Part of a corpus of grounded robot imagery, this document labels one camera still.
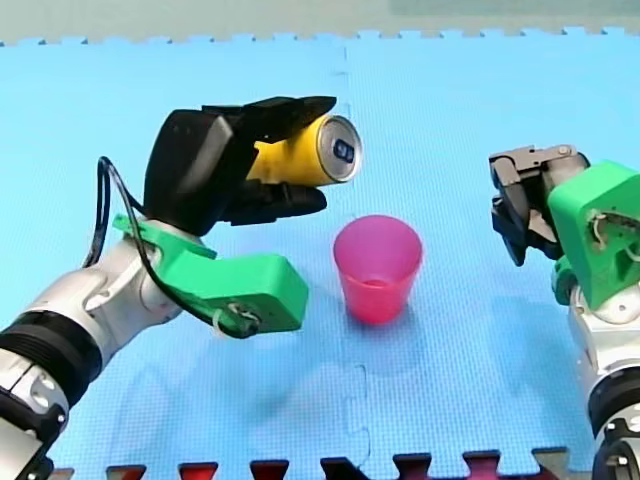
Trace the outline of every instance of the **blue foam mat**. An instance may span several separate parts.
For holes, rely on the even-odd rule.
[[[589,468],[551,264],[532,254],[511,265],[491,231],[487,156],[571,142],[640,168],[640,40],[526,33],[0,49],[5,324],[82,261],[95,159],[109,155],[139,195],[173,108],[336,95],[366,148],[361,176],[326,189],[325,212],[221,225],[206,239],[226,256],[287,255],[312,287],[304,329],[237,342],[183,316],[146,332],[74,409],[57,464],[80,479],[145,464],[163,480],[179,463],[215,461],[225,480],[284,458],[287,478],[310,479],[322,477],[320,458],[346,456],[382,480],[397,475],[394,454],[430,452],[430,474],[451,477],[468,472],[463,453],[500,450],[501,473],[527,474],[538,471],[532,449],[566,446],[574,468]],[[427,251],[411,309],[384,331],[345,318],[330,262],[335,234],[368,213],[405,219]]]

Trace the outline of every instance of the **green plastic mount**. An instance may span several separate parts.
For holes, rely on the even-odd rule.
[[[590,232],[599,213],[615,212],[640,218],[640,175],[613,162],[602,162],[557,186],[549,208],[565,256],[555,265],[553,290],[568,304],[572,285],[580,285],[590,308],[640,281],[640,263],[626,251],[636,251],[640,236],[631,229],[606,224],[605,248]]]
[[[117,215],[113,226],[133,233],[125,215]],[[161,251],[158,277],[211,323],[244,332],[258,319],[258,333],[302,326],[309,288],[285,257],[217,259],[213,250],[149,223],[141,221],[139,228],[142,239]]]

